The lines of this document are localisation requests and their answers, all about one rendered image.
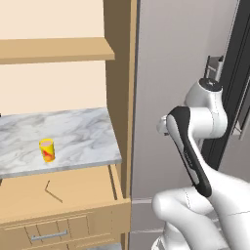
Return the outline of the open wooden drawer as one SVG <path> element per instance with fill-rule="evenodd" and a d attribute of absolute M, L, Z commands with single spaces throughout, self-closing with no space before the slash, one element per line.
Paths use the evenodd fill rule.
<path fill-rule="evenodd" d="M 62 203 L 44 189 L 62 199 Z M 0 185 L 0 250 L 81 250 L 119 242 L 130 231 L 131 200 L 116 167 L 5 179 Z M 31 241 L 31 236 L 64 236 Z"/>

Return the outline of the tall wooden side panel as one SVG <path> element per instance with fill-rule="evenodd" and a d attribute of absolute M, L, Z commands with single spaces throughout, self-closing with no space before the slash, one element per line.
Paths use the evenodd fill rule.
<path fill-rule="evenodd" d="M 130 196 L 134 114 L 137 0 L 104 0 L 104 37 L 115 60 L 107 61 L 107 107 L 122 156 L 123 197 Z"/>

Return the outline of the grey fridge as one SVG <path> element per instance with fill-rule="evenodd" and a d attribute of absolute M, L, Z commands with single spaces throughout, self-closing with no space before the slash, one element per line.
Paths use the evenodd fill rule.
<path fill-rule="evenodd" d="M 229 125 L 201 143 L 205 161 L 250 183 L 250 0 L 140 0 L 129 250 L 150 250 L 164 230 L 152 211 L 160 191 L 191 181 L 173 140 L 157 132 L 161 116 L 183 104 L 207 63 L 224 59 L 221 82 Z"/>

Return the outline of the wooden wall shelf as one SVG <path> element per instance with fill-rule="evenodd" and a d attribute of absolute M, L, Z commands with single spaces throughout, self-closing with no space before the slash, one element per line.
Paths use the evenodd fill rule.
<path fill-rule="evenodd" d="M 0 40 L 0 64 L 109 61 L 104 37 Z"/>

